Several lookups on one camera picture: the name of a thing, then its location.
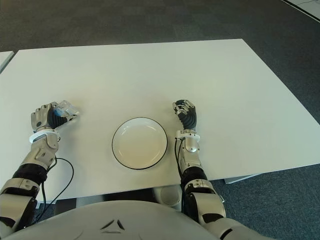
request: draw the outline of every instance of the black joint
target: black joint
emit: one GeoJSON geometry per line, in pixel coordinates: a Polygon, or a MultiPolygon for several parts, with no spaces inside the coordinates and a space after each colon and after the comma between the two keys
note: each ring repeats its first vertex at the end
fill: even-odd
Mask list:
{"type": "Polygon", "coordinates": [[[38,195],[38,188],[36,186],[33,186],[30,190],[27,190],[17,187],[8,187],[5,189],[3,193],[19,196],[29,196],[35,198],[38,195]]]}
{"type": "Polygon", "coordinates": [[[40,185],[47,179],[47,170],[38,164],[26,163],[20,165],[12,178],[29,179],[40,185]]]}
{"type": "Polygon", "coordinates": [[[181,186],[185,189],[185,186],[192,180],[203,179],[208,180],[204,170],[197,166],[187,168],[181,176],[181,186]]]}
{"type": "Polygon", "coordinates": [[[66,117],[55,115],[54,108],[51,106],[51,108],[48,111],[47,121],[48,121],[49,126],[52,129],[55,129],[55,128],[61,126],[62,124],[66,123],[68,120],[66,117]]]}
{"type": "Polygon", "coordinates": [[[21,216],[18,226],[16,227],[17,231],[31,224],[36,206],[37,206],[37,200],[35,198],[31,198],[28,205],[24,209],[24,212],[21,216]]]}
{"type": "Polygon", "coordinates": [[[203,221],[207,223],[215,222],[219,219],[223,219],[224,216],[218,214],[218,213],[206,213],[202,215],[203,221]]]}
{"type": "Polygon", "coordinates": [[[5,216],[0,216],[0,222],[3,222],[6,226],[10,228],[12,228],[16,223],[15,220],[5,216]]]}
{"type": "Polygon", "coordinates": [[[184,194],[184,196],[183,213],[198,223],[198,206],[195,196],[192,193],[184,194]]]}

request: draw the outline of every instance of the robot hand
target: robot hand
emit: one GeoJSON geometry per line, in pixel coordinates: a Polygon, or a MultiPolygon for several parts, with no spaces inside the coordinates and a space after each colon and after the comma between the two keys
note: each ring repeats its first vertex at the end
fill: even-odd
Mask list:
{"type": "Polygon", "coordinates": [[[31,114],[31,126],[36,133],[45,129],[55,129],[73,120],[79,112],[67,101],[57,104],[55,101],[42,105],[31,114]]]}
{"type": "Polygon", "coordinates": [[[178,115],[183,128],[194,130],[197,125],[196,107],[189,100],[178,100],[172,103],[175,114],[178,115]]]}

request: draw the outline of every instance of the white plate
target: white plate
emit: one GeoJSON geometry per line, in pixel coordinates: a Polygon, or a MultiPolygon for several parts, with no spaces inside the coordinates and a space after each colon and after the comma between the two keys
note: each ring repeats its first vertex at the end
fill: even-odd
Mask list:
{"type": "Polygon", "coordinates": [[[146,169],[155,165],[167,150],[167,135],[156,121],[138,117],[123,123],[112,139],[112,151],[122,165],[146,169]]]}

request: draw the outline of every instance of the silver metal arm segment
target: silver metal arm segment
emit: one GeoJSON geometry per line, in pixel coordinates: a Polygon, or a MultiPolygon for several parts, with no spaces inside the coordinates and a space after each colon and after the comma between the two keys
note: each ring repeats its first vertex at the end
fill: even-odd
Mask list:
{"type": "Polygon", "coordinates": [[[177,131],[175,138],[181,141],[177,162],[183,190],[183,213],[221,240],[270,240],[236,220],[226,218],[222,199],[208,181],[199,159],[196,108],[188,100],[179,100],[172,106],[184,128],[177,131]]]}
{"type": "Polygon", "coordinates": [[[59,109],[58,104],[52,102],[31,114],[34,134],[30,137],[30,152],[0,190],[1,239],[31,223],[40,184],[47,179],[48,168],[59,148],[60,137],[54,129],[76,117],[76,114],[56,115],[55,110],[59,109]]]}

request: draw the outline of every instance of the gray carpet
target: gray carpet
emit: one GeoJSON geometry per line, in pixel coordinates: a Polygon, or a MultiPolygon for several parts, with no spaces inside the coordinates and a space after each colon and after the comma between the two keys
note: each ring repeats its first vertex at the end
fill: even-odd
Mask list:
{"type": "MultiPolygon", "coordinates": [[[[0,1],[0,52],[234,38],[244,39],[320,123],[320,24],[280,0],[0,1]]],[[[319,239],[319,170],[214,184],[229,217],[277,239],[319,239]]]]}

